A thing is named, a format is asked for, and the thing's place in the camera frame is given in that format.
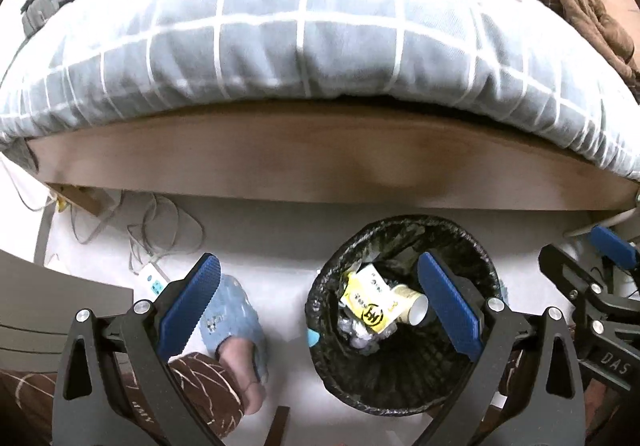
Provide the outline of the black trash bin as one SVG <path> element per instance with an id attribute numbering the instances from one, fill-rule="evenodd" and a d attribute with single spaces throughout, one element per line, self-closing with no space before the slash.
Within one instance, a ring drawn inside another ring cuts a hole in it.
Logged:
<path id="1" fill-rule="evenodd" d="M 324 387 L 366 414 L 403 417 L 444 402 L 471 365 L 456 351 L 418 278 L 435 251 L 485 298 L 506 298 L 480 243 L 433 215 L 384 218 L 361 229 L 322 267 L 305 307 L 309 348 Z"/>

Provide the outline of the white power strip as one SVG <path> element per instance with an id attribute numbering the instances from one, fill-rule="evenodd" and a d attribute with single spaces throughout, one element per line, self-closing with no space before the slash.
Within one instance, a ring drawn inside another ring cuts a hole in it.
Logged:
<path id="1" fill-rule="evenodd" d="M 155 301 L 170 283 L 170 278 L 157 263 L 145 264 L 136 277 L 134 299 Z"/>

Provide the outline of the blue left slipper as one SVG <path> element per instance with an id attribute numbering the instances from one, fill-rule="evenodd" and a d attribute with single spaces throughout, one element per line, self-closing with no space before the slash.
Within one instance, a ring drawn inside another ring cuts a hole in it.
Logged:
<path id="1" fill-rule="evenodd" d="M 236 278 L 221 276 L 220 284 L 198 326 L 207 353 L 216 359 L 221 358 L 222 347 L 230 339 L 241 339 L 252 344 L 252 365 L 257 380 L 262 384 L 267 382 L 266 335 L 256 310 Z"/>

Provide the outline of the white paper cup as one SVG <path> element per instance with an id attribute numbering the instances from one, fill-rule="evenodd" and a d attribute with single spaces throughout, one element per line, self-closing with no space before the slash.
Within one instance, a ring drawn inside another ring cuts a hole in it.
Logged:
<path id="1" fill-rule="evenodd" d="M 420 325 L 424 321 L 430 306 L 427 296 L 422 292 L 409 288 L 405 284 L 398 284 L 392 289 L 392 292 L 398 302 L 398 322 L 410 326 Z"/>

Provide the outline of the yellow snack wrapper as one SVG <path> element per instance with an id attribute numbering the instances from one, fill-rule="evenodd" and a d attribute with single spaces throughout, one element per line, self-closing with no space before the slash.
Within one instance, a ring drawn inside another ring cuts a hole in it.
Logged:
<path id="1" fill-rule="evenodd" d="M 347 275 L 341 303 L 375 333 L 383 332 L 399 314 L 392 288 L 373 265 Z"/>

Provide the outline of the brown fleece jacket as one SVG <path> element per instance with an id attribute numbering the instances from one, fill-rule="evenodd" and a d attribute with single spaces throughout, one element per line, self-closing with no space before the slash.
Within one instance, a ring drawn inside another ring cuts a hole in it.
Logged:
<path id="1" fill-rule="evenodd" d="M 570 24 L 616 70 L 639 101 L 636 46 L 623 25 L 612 17 L 602 0 L 539 0 Z"/>

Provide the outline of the grey checked bed sheet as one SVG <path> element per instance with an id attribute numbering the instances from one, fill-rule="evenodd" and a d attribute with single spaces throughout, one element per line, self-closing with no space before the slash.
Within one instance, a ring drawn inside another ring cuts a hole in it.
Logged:
<path id="1" fill-rule="evenodd" d="M 537 0 L 75 0 L 1 83 L 1 149 L 249 99 L 390 95 L 510 124 L 639 176 L 624 81 Z"/>

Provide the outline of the brown wooden bed frame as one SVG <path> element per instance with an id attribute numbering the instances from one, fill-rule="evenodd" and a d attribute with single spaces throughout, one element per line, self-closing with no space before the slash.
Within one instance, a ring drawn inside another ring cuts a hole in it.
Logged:
<path id="1" fill-rule="evenodd" d="M 639 189 L 539 137 L 434 105 L 234 102 L 31 140 L 39 180 L 250 200 L 623 211 Z"/>

